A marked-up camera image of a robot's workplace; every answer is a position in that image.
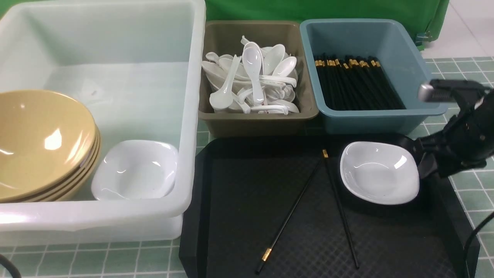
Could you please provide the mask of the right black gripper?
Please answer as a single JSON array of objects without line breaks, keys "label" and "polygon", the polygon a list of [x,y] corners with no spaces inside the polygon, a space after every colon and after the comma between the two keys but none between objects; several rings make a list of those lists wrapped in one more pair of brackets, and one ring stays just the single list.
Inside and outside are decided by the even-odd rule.
[{"label": "right black gripper", "polygon": [[459,114],[434,134],[404,144],[418,166],[419,178],[447,178],[484,168],[493,156],[493,104],[462,104]]}]

